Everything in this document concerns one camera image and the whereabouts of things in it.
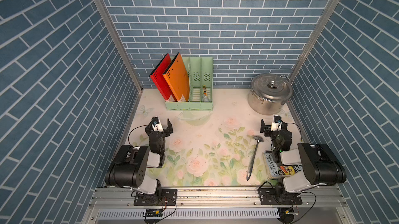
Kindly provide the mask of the metal ladle spoon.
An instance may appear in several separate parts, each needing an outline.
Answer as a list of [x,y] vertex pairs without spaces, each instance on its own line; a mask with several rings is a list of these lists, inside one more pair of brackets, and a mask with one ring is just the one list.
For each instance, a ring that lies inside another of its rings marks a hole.
[[248,170],[247,170],[247,173],[246,173],[246,180],[247,181],[249,181],[250,178],[251,178],[251,174],[252,174],[253,166],[254,166],[254,163],[255,163],[256,153],[257,153],[259,144],[261,142],[264,142],[264,139],[260,135],[253,135],[252,138],[253,138],[253,140],[256,141],[256,146],[255,146],[255,149],[254,149],[254,153],[252,154],[252,158],[251,158],[251,161],[249,163]]

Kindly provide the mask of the steel pot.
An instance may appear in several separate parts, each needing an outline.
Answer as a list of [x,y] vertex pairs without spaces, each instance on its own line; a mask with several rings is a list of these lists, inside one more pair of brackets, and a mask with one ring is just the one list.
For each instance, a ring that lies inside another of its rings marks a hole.
[[287,102],[270,102],[267,100],[259,99],[251,90],[248,94],[249,106],[259,114],[262,115],[275,115],[280,112],[284,104]]

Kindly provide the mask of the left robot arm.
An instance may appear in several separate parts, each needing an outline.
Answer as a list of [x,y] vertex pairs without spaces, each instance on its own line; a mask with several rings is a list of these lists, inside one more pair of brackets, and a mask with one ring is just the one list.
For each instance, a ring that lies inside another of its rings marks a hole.
[[161,168],[165,162],[165,138],[174,132],[172,123],[163,127],[159,117],[153,117],[145,127],[149,144],[122,145],[112,160],[105,177],[107,186],[130,188],[138,193],[160,197],[162,186],[158,179],[146,174],[147,168]]

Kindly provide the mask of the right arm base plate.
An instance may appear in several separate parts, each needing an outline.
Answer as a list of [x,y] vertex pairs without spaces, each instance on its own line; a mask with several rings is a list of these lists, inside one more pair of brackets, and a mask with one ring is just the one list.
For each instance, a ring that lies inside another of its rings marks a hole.
[[258,190],[261,205],[302,205],[302,199],[298,193],[278,192],[272,188]]

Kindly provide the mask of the steel pot lid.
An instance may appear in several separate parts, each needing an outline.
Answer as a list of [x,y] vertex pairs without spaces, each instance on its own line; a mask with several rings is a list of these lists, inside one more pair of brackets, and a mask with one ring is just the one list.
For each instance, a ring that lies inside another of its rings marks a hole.
[[285,102],[293,95],[293,81],[285,75],[259,74],[251,81],[252,92],[261,100]]

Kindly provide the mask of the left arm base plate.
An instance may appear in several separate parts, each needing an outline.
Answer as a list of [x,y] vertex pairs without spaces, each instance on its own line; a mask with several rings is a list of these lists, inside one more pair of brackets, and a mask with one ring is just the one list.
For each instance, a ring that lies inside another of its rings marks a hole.
[[134,197],[134,206],[173,206],[177,198],[177,189],[161,190],[161,193],[156,195],[140,194]]

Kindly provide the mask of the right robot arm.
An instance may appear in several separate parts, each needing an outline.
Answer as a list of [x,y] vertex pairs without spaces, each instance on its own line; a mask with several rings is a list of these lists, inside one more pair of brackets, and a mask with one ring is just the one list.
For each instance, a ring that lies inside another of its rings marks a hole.
[[346,170],[327,144],[300,142],[292,148],[293,134],[279,115],[273,117],[271,125],[261,121],[260,132],[271,139],[271,150],[266,155],[275,163],[272,175],[280,176],[274,186],[277,197],[346,182]]

